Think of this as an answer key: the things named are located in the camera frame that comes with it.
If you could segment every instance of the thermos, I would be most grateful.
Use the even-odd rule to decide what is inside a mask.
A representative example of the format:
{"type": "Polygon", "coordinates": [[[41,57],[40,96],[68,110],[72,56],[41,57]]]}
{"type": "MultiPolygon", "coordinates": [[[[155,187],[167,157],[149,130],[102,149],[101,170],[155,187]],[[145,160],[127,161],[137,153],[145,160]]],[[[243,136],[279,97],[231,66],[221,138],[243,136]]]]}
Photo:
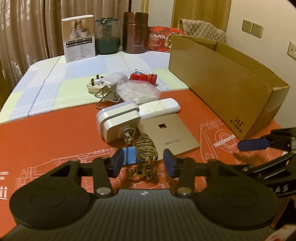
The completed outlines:
{"type": "Polygon", "coordinates": [[[145,53],[148,33],[148,13],[125,12],[123,15],[122,50],[145,53]]]}

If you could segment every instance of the white power adapter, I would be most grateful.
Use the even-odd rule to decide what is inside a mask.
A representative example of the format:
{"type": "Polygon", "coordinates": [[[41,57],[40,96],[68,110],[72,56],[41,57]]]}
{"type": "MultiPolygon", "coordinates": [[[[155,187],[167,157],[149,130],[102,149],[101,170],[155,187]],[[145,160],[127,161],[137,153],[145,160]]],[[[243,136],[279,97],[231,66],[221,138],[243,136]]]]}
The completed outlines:
{"type": "Polygon", "coordinates": [[[139,107],[133,101],[107,107],[96,115],[98,131],[107,143],[122,138],[127,128],[136,129],[140,120],[139,107]]]}

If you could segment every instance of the white remote control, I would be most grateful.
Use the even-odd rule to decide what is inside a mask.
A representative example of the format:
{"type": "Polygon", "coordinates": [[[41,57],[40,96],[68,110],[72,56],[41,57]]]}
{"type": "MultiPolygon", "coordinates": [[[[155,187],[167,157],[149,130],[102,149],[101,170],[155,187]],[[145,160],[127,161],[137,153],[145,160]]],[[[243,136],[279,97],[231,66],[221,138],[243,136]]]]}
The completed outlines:
{"type": "Polygon", "coordinates": [[[157,117],[161,115],[169,115],[180,111],[181,107],[177,101],[172,98],[156,100],[139,105],[141,120],[157,117]]]}

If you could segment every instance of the wall socket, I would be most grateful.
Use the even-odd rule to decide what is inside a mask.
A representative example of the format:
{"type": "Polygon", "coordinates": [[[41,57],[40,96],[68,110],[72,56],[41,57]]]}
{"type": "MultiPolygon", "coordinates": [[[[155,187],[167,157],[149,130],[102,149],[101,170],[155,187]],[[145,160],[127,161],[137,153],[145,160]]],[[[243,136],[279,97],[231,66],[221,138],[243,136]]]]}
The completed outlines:
{"type": "Polygon", "coordinates": [[[253,23],[250,22],[250,21],[243,20],[243,22],[242,22],[242,30],[250,34],[251,31],[252,31],[252,24],[253,23]]]}
{"type": "Polygon", "coordinates": [[[252,34],[261,38],[262,33],[263,33],[263,27],[261,25],[256,24],[256,23],[253,23],[252,34]]]}
{"type": "Polygon", "coordinates": [[[296,44],[290,42],[287,54],[296,59],[296,44]]]}

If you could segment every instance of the clear plastic bag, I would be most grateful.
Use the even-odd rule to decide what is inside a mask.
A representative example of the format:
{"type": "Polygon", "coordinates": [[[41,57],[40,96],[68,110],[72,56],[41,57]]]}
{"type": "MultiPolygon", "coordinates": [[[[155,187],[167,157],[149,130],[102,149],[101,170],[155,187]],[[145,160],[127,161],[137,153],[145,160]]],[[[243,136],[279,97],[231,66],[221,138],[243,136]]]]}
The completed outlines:
{"type": "Polygon", "coordinates": [[[147,81],[120,80],[116,93],[124,100],[133,100],[137,104],[159,100],[160,90],[147,81]]]}

